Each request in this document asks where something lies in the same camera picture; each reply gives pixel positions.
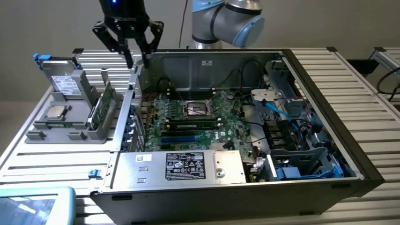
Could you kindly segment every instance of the capacitor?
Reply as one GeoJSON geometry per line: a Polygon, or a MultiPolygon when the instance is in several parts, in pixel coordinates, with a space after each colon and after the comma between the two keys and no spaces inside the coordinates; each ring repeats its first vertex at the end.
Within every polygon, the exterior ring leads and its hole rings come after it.
{"type": "Polygon", "coordinates": [[[235,99],[235,95],[228,94],[228,95],[227,95],[227,99],[228,99],[228,101],[232,101],[232,100],[235,99]]]}

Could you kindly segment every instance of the sticker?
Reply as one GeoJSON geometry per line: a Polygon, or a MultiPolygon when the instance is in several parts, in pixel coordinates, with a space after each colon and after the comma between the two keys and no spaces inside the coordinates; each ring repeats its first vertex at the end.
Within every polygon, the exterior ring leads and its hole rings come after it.
{"type": "Polygon", "coordinates": [[[211,60],[203,60],[202,65],[203,66],[212,66],[212,61],[211,60]]]}
{"type": "Polygon", "coordinates": [[[71,76],[51,76],[63,95],[80,95],[80,88],[71,76]]]}
{"type": "Polygon", "coordinates": [[[148,155],[136,155],[136,162],[150,162],[151,161],[151,154],[148,155]]]}
{"type": "Polygon", "coordinates": [[[206,179],[204,171],[206,165],[203,152],[167,153],[167,180],[206,179]]]}

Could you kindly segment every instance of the cpu socket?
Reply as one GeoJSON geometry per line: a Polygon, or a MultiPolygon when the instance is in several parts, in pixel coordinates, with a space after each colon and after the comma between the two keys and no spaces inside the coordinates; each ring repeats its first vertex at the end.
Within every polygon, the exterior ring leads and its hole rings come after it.
{"type": "Polygon", "coordinates": [[[186,102],[184,113],[188,116],[210,116],[211,115],[211,105],[208,102],[196,101],[186,102]]]}

